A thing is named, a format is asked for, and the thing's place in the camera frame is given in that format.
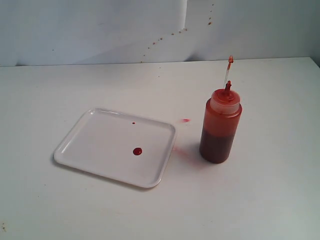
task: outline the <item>bottle cap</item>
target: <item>bottle cap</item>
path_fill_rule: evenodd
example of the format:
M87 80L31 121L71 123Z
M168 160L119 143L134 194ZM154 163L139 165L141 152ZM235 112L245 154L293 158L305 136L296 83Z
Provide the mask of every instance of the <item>bottle cap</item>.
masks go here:
M229 115L238 111L240 96L235 91L230 90L230 88L231 82L228 81L225 89L217 89L213 92L210 107L217 113Z

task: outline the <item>white tray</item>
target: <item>white tray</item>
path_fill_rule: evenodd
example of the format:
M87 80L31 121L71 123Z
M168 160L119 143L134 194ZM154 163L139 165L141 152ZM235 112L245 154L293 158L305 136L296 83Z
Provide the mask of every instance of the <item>white tray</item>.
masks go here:
M54 152L60 164L142 188L162 178L176 138L165 122L94 108L85 112ZM140 155L134 155L141 148Z

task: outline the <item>white wall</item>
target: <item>white wall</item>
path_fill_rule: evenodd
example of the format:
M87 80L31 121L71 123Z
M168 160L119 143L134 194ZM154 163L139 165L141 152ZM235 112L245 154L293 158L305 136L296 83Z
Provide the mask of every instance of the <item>white wall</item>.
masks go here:
M320 61L319 0L188 0L187 31L181 33L177 26L183 25L183 0L175 5L177 0L157 0L166 4L157 8L166 11L142 15L150 6L140 11L131 5L129 22L154 16L159 23L170 19L172 30L168 24L152 30L142 25L133 32L116 25L119 31L113 38L88 31L102 24L109 29L105 1L81 0L79 5L79 0L0 0L0 64L175 62L227 59L230 54L236 59L311 56ZM114 1L119 8L128 2ZM164 15L177 6L177 19ZM86 24L91 18L96 26Z

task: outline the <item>red sauce bottle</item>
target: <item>red sauce bottle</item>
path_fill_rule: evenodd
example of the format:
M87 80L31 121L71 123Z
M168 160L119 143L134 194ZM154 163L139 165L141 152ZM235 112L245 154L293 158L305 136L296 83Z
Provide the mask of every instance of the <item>red sauce bottle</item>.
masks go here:
M229 157L242 113L240 96L230 87L228 81L225 89L214 91L205 106L199 150L204 159L214 164L223 163Z

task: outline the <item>red liquid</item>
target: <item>red liquid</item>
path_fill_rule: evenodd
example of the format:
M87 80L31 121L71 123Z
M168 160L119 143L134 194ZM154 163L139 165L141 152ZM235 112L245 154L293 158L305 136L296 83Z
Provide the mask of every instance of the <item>red liquid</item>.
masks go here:
M214 164L223 163L229 157L234 137L234 134L230 136L214 136L202 129L199 149L201 156Z
M142 148L141 147L136 147L135 149L133 149L133 154L136 155L136 156L142 154Z

